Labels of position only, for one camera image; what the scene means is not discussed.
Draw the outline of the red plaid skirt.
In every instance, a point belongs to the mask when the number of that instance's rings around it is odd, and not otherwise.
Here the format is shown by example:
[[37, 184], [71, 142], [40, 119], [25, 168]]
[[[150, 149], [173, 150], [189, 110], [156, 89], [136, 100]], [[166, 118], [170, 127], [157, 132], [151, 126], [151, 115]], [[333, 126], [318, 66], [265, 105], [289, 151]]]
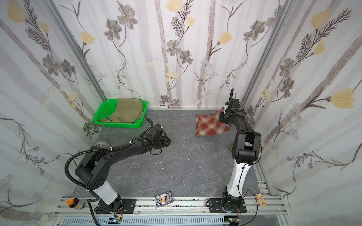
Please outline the red plaid skirt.
[[224, 113], [224, 108], [216, 111], [212, 115], [197, 115], [196, 136], [214, 136], [229, 131], [229, 127], [219, 122], [220, 113]]

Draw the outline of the olive khaki skirt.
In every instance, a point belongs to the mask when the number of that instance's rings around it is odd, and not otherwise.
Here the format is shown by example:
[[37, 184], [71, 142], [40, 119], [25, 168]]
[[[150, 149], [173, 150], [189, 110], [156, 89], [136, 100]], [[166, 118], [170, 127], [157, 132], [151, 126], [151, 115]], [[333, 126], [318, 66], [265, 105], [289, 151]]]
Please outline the olive khaki skirt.
[[133, 98], [106, 101], [98, 117], [99, 122], [134, 123], [143, 116], [143, 102]]

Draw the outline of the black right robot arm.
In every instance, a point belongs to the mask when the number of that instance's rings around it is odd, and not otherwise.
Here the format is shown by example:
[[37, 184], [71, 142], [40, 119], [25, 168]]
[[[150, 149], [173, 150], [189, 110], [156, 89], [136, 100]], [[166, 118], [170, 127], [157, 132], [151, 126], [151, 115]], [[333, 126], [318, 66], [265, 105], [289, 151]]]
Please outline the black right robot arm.
[[219, 122], [234, 126], [236, 135], [232, 145], [234, 167], [231, 179], [222, 194], [222, 209], [225, 212], [245, 212], [243, 207], [243, 186], [252, 165], [260, 159], [261, 134], [255, 132], [247, 119], [247, 113], [241, 108], [241, 102], [233, 97], [231, 89], [224, 111], [220, 113]]

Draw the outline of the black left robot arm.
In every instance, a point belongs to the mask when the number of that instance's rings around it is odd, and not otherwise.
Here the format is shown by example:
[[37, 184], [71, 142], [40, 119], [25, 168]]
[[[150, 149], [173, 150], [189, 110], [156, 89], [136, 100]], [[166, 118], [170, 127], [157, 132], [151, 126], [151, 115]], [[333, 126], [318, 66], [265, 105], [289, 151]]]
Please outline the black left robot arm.
[[149, 118], [146, 120], [150, 123], [149, 128], [128, 143], [116, 147], [92, 147], [72, 155], [65, 163], [67, 178], [99, 199], [107, 212], [116, 213], [123, 207], [121, 196], [108, 181], [113, 165], [153, 150], [161, 151], [171, 144], [160, 124], [154, 124]]

